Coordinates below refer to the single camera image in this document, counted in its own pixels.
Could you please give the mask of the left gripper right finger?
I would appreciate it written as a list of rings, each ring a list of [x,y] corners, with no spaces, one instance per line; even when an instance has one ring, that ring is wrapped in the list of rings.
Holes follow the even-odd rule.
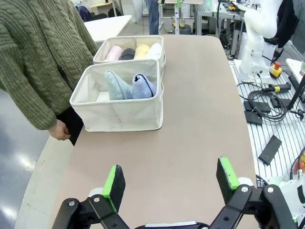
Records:
[[[218,158],[216,178],[225,206],[209,228],[235,229],[243,215],[254,216],[261,229],[298,228],[277,185],[256,188],[240,183],[227,157]]]

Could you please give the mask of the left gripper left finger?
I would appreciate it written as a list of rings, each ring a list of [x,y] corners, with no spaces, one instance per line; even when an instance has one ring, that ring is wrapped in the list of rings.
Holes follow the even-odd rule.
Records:
[[[80,202],[65,199],[53,223],[53,229],[89,229],[101,224],[104,229],[127,229],[128,225],[118,214],[125,190],[125,178],[120,165],[113,165],[101,194]]]

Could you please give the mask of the person's right hand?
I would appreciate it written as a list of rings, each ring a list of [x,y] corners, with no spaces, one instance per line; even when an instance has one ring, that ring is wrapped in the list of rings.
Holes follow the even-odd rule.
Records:
[[[56,120],[56,123],[48,129],[49,134],[60,141],[70,139],[71,135],[69,130],[64,122],[61,120]]]

